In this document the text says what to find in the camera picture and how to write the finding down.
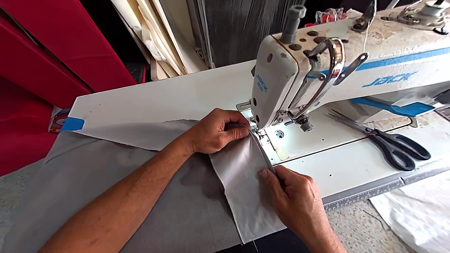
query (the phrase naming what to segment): floor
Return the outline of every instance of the floor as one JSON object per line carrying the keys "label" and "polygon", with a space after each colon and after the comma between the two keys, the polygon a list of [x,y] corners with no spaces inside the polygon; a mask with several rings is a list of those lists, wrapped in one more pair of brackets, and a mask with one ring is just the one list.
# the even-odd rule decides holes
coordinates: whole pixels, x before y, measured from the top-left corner
{"label": "floor", "polygon": [[[11,213],[40,162],[0,177],[0,248],[11,227]],[[384,223],[368,200],[329,212],[334,232],[349,253],[414,253]]]}

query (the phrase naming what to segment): fingernail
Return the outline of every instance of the fingernail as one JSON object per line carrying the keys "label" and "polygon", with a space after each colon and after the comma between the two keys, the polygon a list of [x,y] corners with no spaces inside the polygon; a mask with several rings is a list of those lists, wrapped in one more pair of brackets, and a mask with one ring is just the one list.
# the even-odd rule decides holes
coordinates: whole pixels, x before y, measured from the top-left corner
{"label": "fingernail", "polygon": [[241,136],[246,137],[247,135],[248,135],[248,129],[247,128],[241,129]]}
{"label": "fingernail", "polygon": [[267,170],[266,170],[266,169],[262,169],[262,170],[259,171],[259,176],[260,176],[262,179],[266,179],[268,175],[269,175],[269,173],[267,173]]}

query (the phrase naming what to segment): black scissors handle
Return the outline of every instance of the black scissors handle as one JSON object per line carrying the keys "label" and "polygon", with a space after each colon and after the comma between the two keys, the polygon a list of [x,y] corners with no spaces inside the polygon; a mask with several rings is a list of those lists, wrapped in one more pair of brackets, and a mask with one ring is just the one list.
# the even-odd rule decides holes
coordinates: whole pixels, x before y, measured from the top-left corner
{"label": "black scissors handle", "polygon": [[428,152],[428,150],[406,136],[399,134],[387,134],[378,129],[375,129],[375,132],[376,135],[381,136],[384,140],[405,151],[407,154],[417,160],[424,161],[431,158],[431,154],[430,152]]}
{"label": "black scissors handle", "polygon": [[411,157],[408,156],[400,148],[390,144],[380,135],[369,135],[369,139],[371,139],[383,152],[384,158],[387,160],[389,164],[391,164],[394,168],[401,171],[412,171],[416,168],[414,161]]}

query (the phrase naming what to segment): forearm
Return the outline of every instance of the forearm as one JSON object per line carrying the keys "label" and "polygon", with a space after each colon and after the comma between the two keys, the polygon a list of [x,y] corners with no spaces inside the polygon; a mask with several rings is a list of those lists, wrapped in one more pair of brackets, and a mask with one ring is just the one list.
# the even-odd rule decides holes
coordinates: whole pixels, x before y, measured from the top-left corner
{"label": "forearm", "polygon": [[40,252],[118,252],[192,153],[177,138],[70,218]]}
{"label": "forearm", "polygon": [[294,233],[303,240],[311,253],[347,253],[338,236],[328,224],[317,231],[309,231],[307,235]]}

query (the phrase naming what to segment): scissor blade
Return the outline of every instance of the scissor blade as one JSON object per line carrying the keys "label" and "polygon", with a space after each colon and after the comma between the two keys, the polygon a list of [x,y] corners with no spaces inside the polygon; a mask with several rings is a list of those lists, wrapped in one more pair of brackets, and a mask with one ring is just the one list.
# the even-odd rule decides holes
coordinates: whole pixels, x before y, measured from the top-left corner
{"label": "scissor blade", "polygon": [[365,126],[362,126],[362,125],[356,123],[356,122],[353,121],[353,120],[348,121],[348,120],[346,119],[347,117],[346,117],[345,115],[343,115],[343,116],[346,117],[346,118],[342,118],[342,117],[340,117],[340,116],[336,116],[336,115],[333,115],[333,114],[330,114],[330,113],[328,113],[327,116],[330,117],[330,118],[332,118],[332,119],[334,119],[334,120],[337,121],[337,122],[340,122],[340,123],[342,123],[342,124],[344,124],[344,125],[347,125],[347,126],[353,128],[353,129],[356,129],[356,130],[358,130],[358,131],[360,131],[360,132],[362,132],[362,133],[365,133],[365,134],[368,134],[368,133],[370,132],[370,130],[371,130],[370,128],[365,127]]}
{"label": "scissor blade", "polygon": [[352,120],[351,118],[345,116],[344,114],[342,114],[342,113],[340,113],[340,112],[338,112],[338,111],[336,111],[336,110],[333,110],[333,109],[331,109],[331,110],[332,110],[335,114],[337,114],[338,116],[340,116],[342,119],[347,120],[347,121],[349,121],[349,122],[352,122],[353,124],[359,125],[356,121],[354,121],[354,120]]}

